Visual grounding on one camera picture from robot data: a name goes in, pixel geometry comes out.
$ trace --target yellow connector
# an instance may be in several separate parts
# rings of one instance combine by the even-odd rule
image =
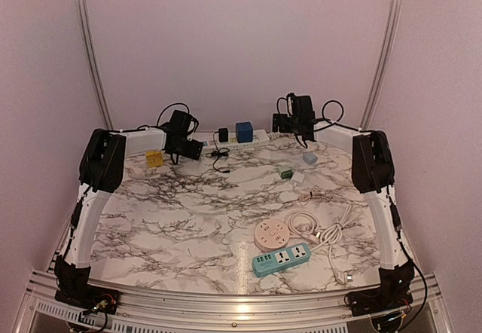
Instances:
[[[159,150],[146,151],[145,159],[148,162],[148,167],[161,167],[164,165],[163,154]]]

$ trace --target teal power strip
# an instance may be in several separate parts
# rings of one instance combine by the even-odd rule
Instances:
[[[306,243],[288,246],[253,258],[253,271],[261,278],[309,261],[311,251]]]

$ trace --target marble surface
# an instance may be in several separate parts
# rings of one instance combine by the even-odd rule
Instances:
[[[336,266],[353,275],[348,286],[378,283],[374,223],[351,183],[350,155],[322,143],[310,144],[310,150],[318,156],[311,166],[302,159],[306,150],[287,137],[234,151],[216,164],[229,167],[227,174],[214,171],[207,157],[182,157],[178,166],[169,161],[156,169],[147,168],[143,154],[129,157],[123,183],[97,228],[90,276],[153,289],[239,295],[343,289],[334,280],[328,249],[274,275],[257,278],[252,272],[252,259],[261,253],[253,243],[255,225],[266,218],[283,220],[301,208],[299,194],[318,185],[322,199],[303,208],[318,216],[322,228],[333,224],[348,203],[363,209],[334,247]],[[304,183],[281,180],[279,165],[303,173]],[[289,245],[299,241],[291,238]]]

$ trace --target white wall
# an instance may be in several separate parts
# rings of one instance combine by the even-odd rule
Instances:
[[[362,118],[390,0],[88,0],[114,125],[184,101],[201,130],[270,128],[275,101],[338,98]]]
[[[372,127],[389,137],[404,225],[455,333],[482,320],[482,0],[404,0]]]
[[[72,212],[78,164],[102,126],[75,0],[0,0],[0,330]]]

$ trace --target vertical metal post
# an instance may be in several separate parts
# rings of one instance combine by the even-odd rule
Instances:
[[[104,88],[97,66],[96,54],[93,48],[92,35],[90,33],[89,15],[87,13],[86,0],[76,0],[79,17],[81,19],[82,37],[84,39],[85,51],[89,62],[90,75],[92,77],[94,90],[96,93],[97,103],[99,104],[100,114],[104,121],[105,128],[113,130],[111,115],[108,111],[107,101],[105,99]]]
[[[367,129],[373,117],[377,100],[382,88],[383,79],[385,77],[386,66],[389,60],[390,52],[393,49],[395,33],[400,20],[401,0],[391,0],[389,17],[386,21],[385,37],[383,38],[382,50],[378,59],[377,70],[375,71],[374,81],[371,85],[370,95],[368,96],[367,105],[361,118],[360,126]]]

